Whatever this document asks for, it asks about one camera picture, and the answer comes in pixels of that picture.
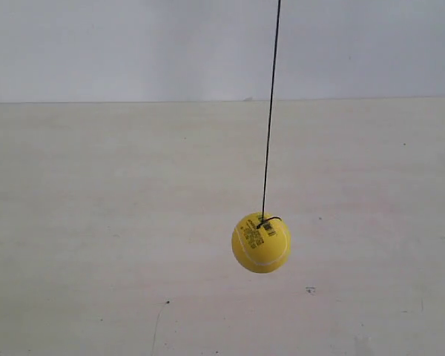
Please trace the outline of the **yellow tennis ball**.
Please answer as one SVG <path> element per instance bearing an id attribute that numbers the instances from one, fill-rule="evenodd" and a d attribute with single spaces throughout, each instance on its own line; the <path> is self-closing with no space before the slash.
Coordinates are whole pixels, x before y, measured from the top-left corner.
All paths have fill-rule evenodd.
<path id="1" fill-rule="evenodd" d="M 234 227 L 231 248 L 246 270 L 267 274 L 283 266 L 291 253 L 291 233 L 281 217 L 254 212 Z"/>

